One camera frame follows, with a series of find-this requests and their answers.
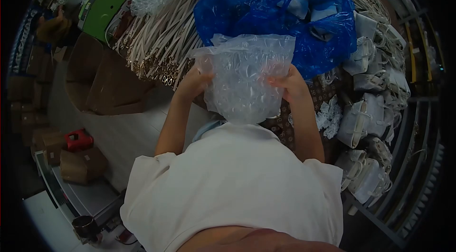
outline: brown cardboard box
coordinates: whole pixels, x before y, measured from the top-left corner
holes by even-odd
[[[71,53],[65,89],[80,111],[117,115],[144,111],[155,82],[138,79],[125,67],[125,59],[81,33]]]
[[[51,55],[45,53],[43,55],[43,62],[41,71],[37,74],[37,81],[40,83],[52,83],[54,79],[54,64]]]
[[[8,80],[9,101],[31,101],[33,95],[32,77],[12,76]]]
[[[39,75],[43,66],[44,47],[33,45],[30,53],[27,73],[31,75]]]
[[[42,135],[44,144],[44,158],[49,165],[60,164],[60,152],[67,145],[65,136],[61,132],[51,132]]]
[[[11,128],[13,129],[13,133],[20,133],[20,126],[22,124],[20,107],[21,104],[19,101],[11,102]]]
[[[45,149],[43,135],[54,132],[59,132],[59,129],[57,127],[43,127],[33,130],[32,144],[35,145],[37,151]]]
[[[42,113],[22,113],[21,121],[22,143],[24,144],[24,146],[30,146],[32,144],[31,139],[33,137],[34,129],[49,126],[48,117]]]
[[[39,84],[35,81],[35,84],[33,85],[33,108],[46,108],[48,106],[50,92],[50,84]]]
[[[33,105],[31,103],[23,103],[20,106],[21,111],[24,112],[34,112],[35,109],[33,108]]]
[[[108,160],[98,148],[71,153],[62,150],[60,175],[62,179],[80,184],[102,176],[108,167]]]

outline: blue plastic bag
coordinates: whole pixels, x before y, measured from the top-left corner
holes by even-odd
[[[286,11],[291,0],[199,0],[193,9],[197,32],[206,46],[212,46],[216,33],[236,37],[240,34],[279,34],[296,37],[292,63],[303,78],[325,73],[356,51],[354,4],[352,0],[309,0],[312,5],[335,4],[337,14],[305,23]],[[312,29],[331,33],[325,42]]]

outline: white floor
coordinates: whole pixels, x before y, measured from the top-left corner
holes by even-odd
[[[73,106],[64,87],[66,71],[67,61],[59,62],[49,98],[47,114],[50,123],[63,133],[86,128],[94,137],[95,146],[100,148],[109,161],[105,177],[118,191],[122,191],[127,187],[134,159],[141,155],[153,156],[173,90],[165,86],[157,87],[149,97],[147,109],[143,113],[97,116],[79,112]],[[184,149],[211,116],[197,105],[191,105]]]

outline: white t-shirt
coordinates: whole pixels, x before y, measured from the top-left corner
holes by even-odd
[[[120,216],[147,251],[176,251],[216,226],[271,228],[339,245],[342,169],[304,163],[269,130],[230,123],[176,156],[136,158]]]

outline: red plastic stool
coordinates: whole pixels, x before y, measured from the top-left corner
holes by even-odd
[[[69,152],[83,151],[94,144],[94,138],[84,128],[65,134],[65,139]]]

